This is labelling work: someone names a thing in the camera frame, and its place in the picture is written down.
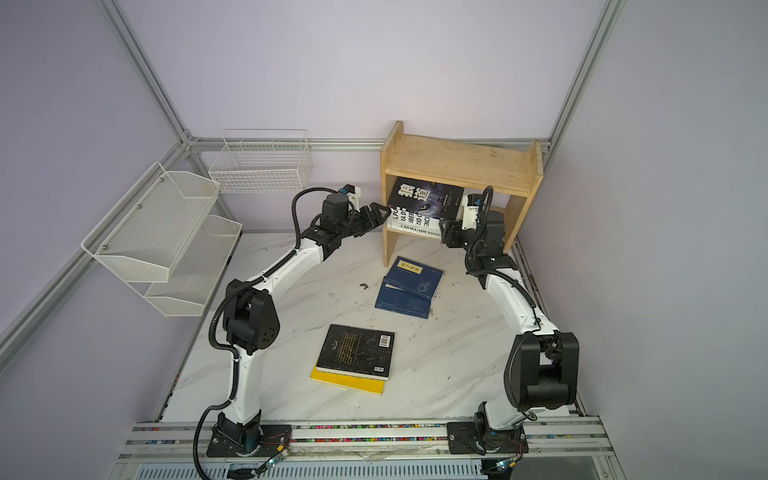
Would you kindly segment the white book with black lettering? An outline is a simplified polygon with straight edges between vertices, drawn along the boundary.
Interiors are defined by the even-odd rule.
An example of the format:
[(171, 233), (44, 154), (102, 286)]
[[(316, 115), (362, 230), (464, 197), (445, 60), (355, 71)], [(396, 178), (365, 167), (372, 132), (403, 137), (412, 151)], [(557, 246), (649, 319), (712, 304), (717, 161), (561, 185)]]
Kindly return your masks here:
[(426, 218), (431, 218), (431, 217), (427, 217), (427, 216), (424, 216), (424, 215), (421, 215), (421, 214), (418, 214), (418, 213), (414, 213), (414, 212), (408, 211), (408, 210), (406, 210), (404, 208), (401, 208), (401, 207), (393, 207), (391, 209), (391, 211), (392, 211), (392, 213), (391, 213), (391, 216), (389, 218), (393, 218), (393, 219), (397, 219), (397, 220), (401, 220), (401, 221), (413, 222), (414, 220), (416, 220), (416, 221), (420, 222), (421, 220), (424, 220)]

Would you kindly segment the white book with photo cover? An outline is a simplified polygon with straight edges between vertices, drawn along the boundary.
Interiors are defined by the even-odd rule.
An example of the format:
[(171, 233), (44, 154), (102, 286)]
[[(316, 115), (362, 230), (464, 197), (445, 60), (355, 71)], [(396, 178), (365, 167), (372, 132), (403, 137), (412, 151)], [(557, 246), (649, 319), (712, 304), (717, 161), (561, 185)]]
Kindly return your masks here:
[(399, 234), (415, 235), (423, 238), (441, 239), (439, 221), (426, 218), (420, 222), (401, 221), (393, 218), (387, 220), (387, 228)]

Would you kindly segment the black book with barcode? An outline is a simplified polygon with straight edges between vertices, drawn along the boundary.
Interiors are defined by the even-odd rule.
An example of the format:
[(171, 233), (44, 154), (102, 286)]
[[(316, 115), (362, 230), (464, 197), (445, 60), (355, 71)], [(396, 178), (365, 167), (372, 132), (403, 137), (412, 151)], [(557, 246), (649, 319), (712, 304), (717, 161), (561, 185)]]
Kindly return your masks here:
[(433, 219), (455, 220), (463, 196), (464, 189), (459, 186), (398, 177), (388, 205)]

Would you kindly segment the black book with gold text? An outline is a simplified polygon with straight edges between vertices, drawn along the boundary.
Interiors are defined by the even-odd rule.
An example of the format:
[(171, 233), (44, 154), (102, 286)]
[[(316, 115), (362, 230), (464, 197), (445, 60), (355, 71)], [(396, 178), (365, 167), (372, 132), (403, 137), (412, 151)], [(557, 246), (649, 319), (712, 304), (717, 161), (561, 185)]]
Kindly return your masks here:
[(390, 331), (331, 324), (316, 368), (321, 372), (386, 381), (395, 338)]

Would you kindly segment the yellow book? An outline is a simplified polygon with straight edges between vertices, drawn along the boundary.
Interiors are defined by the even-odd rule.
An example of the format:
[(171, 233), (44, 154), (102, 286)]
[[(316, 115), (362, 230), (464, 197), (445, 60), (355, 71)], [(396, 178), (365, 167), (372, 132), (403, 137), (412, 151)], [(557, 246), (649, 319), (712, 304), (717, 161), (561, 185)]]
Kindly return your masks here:
[(376, 395), (383, 394), (384, 386), (386, 384), (383, 380), (321, 372), (317, 368), (312, 370), (310, 378), (316, 382)]

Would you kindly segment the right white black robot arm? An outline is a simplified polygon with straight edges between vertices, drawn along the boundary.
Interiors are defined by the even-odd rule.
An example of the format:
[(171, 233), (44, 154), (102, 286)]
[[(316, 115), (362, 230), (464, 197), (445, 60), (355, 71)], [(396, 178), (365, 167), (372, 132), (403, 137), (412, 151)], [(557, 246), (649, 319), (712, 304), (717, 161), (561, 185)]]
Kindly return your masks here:
[(479, 281), (515, 334), (502, 393), (482, 402), (474, 414), (475, 448), (487, 452), (520, 443), (525, 421), (576, 401), (579, 341), (552, 323), (525, 287), (519, 266), (504, 251), (500, 213), (479, 215), (472, 227), (442, 220), (440, 230), (445, 246), (465, 251), (466, 273)]

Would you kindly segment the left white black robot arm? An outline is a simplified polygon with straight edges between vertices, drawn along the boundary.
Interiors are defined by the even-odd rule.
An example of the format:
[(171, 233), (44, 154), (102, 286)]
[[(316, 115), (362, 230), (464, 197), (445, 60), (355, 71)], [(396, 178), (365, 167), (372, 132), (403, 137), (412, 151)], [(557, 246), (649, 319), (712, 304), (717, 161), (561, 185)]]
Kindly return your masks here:
[(237, 456), (252, 456), (266, 442), (260, 425), (260, 385), (264, 354), (281, 329), (277, 300), (344, 239), (383, 226), (391, 209), (377, 202), (359, 205), (356, 188), (347, 184), (300, 191), (292, 198), (290, 213), (292, 248), (254, 277), (231, 281), (208, 328), (209, 345), (231, 355), (230, 387), (222, 403), (204, 410), (198, 425), (215, 412), (213, 439), (226, 441)]

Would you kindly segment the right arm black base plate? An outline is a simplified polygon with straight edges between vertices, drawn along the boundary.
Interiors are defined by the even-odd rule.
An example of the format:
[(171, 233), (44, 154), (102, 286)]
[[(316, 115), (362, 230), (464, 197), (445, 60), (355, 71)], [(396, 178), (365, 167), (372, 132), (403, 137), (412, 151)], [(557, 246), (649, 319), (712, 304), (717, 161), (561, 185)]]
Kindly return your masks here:
[(492, 430), (473, 422), (449, 422), (447, 442), (451, 454), (526, 454), (529, 452), (527, 439), (522, 428), (515, 430)]

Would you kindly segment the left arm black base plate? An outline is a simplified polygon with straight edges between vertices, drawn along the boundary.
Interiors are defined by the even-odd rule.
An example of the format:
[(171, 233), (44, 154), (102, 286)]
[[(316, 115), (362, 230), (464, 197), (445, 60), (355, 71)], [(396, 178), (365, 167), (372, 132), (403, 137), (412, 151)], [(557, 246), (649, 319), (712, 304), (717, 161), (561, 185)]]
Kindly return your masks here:
[(215, 425), (208, 441), (206, 456), (209, 458), (268, 458), (286, 450), (292, 437), (288, 424), (259, 425), (246, 433), (238, 427)]

